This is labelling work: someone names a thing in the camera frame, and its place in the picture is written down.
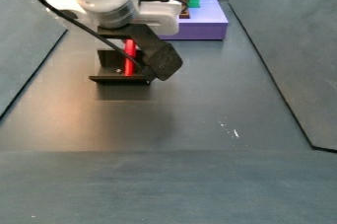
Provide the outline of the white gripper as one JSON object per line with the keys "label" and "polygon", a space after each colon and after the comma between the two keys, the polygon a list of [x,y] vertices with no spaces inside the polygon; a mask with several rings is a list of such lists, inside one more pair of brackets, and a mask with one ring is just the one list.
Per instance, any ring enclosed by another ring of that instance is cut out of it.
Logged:
{"label": "white gripper", "polygon": [[90,28],[117,29],[128,24],[146,24],[159,36],[178,31],[178,2],[142,0],[48,0],[60,10],[70,11]]}

